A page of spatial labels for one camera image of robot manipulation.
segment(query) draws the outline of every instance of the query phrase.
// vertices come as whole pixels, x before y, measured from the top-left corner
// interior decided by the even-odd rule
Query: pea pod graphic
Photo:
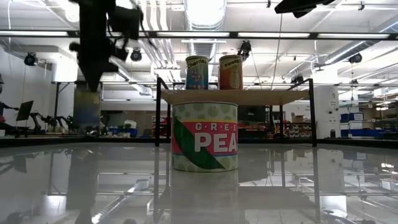
[[[201,147],[200,152],[195,152],[194,135],[178,120],[173,117],[174,139],[182,154],[193,164],[202,169],[225,169],[216,158],[214,158],[206,147]]]

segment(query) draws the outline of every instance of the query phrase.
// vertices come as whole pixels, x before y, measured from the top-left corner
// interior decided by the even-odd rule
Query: can label
[[[242,58],[227,56],[220,58],[220,90],[242,90]]]
[[[173,106],[172,167],[223,172],[238,167],[237,106],[188,103]]]
[[[185,79],[187,90],[207,90],[208,89],[208,64],[206,57],[188,57],[187,77]]]

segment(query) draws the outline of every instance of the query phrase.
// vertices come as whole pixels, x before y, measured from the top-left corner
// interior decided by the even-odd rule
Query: wooden shelf
[[[308,91],[162,90],[162,98],[171,105],[196,101],[219,101],[241,106],[284,105],[308,97]]]

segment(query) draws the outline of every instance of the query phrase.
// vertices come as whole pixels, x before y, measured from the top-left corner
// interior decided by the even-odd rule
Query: ventilation duct
[[[377,28],[373,29],[371,32],[380,33],[396,33],[398,32],[398,16],[384,22]],[[335,52],[327,55],[324,59],[325,64],[334,64],[347,59],[351,56],[356,55],[362,50],[365,50],[373,45],[379,43],[380,40],[364,40],[364,41],[353,41],[346,46],[336,50]]]
[[[185,24],[188,30],[219,31],[223,27],[226,0],[184,0]],[[208,57],[216,54],[217,44],[188,44],[190,55]]]

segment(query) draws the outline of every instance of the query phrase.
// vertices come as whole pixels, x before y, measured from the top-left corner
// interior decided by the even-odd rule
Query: monitor
[[[25,120],[29,119],[29,115],[30,115],[30,111],[32,110],[32,106],[33,106],[33,101],[21,103],[16,121],[25,121]]]
[[[266,107],[265,106],[239,106],[238,120],[266,122]]]

